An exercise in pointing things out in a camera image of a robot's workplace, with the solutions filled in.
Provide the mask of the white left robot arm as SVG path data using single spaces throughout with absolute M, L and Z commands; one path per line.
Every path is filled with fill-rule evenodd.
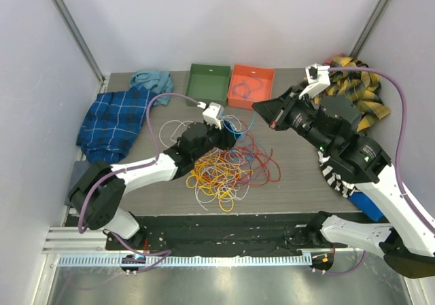
M 213 149 L 232 149 L 241 136 L 226 120 L 220 127 L 193 122 L 174 145 L 156 158 L 130 164 L 110 165 L 98 161 L 91 165 L 69 192 L 69 202 L 79 213 L 78 229 L 104 229 L 131 250 L 139 249 L 145 234 L 133 214 L 120 208 L 122 198 L 139 188 L 172 181 L 187 175 L 197 160 Z

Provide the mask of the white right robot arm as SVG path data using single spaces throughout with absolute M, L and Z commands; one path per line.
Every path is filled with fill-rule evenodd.
M 343 96 L 326 96 L 319 107 L 289 88 L 253 110 L 275 131 L 294 130 L 326 166 L 379 208 L 387 224 L 357 223 L 320 211 L 307 224 L 314 247 L 340 243 L 378 257 L 410 279 L 434 276 L 434 218 L 396 178 L 394 165 L 373 139 L 357 132 L 361 113 Z

